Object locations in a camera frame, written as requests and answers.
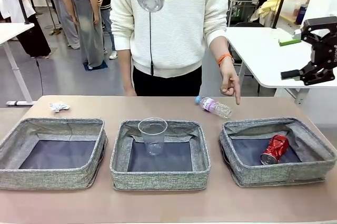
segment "black skirt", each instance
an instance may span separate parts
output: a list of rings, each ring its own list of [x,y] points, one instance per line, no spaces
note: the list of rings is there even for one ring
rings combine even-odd
[[[17,39],[30,57],[48,56],[51,49],[35,15],[28,17],[28,20],[30,23],[34,23],[34,27],[17,35]]]

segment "clear plastic cup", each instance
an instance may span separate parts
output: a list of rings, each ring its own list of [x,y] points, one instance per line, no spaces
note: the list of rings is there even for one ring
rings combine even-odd
[[[148,118],[138,124],[147,152],[158,155],[163,151],[167,122],[160,118]]]

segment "bottle label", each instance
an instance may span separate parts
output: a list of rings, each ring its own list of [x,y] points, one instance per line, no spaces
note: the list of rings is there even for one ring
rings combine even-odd
[[[215,103],[214,99],[208,98],[205,102],[204,105],[202,106],[203,109],[206,111],[210,112],[212,110],[213,104]]]

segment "orange wristband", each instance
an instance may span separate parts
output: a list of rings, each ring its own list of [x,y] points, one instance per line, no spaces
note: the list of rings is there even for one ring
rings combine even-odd
[[[223,54],[223,55],[219,58],[219,60],[217,61],[217,64],[220,66],[221,63],[222,63],[222,61],[223,61],[226,57],[232,58],[232,55],[229,54],[229,53]]]

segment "fabric storage bin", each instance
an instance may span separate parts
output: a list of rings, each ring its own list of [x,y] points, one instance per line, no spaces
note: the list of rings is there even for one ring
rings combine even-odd
[[[285,135],[290,147],[278,164],[262,165],[260,156],[274,135]],[[296,118],[229,121],[223,125],[220,143],[241,187],[320,182],[336,162],[334,150]]]
[[[0,188],[87,188],[106,142],[100,119],[24,119],[0,144]]]
[[[163,152],[147,153],[139,120],[122,122],[110,162],[117,190],[200,190],[211,169],[201,126],[168,120]]]

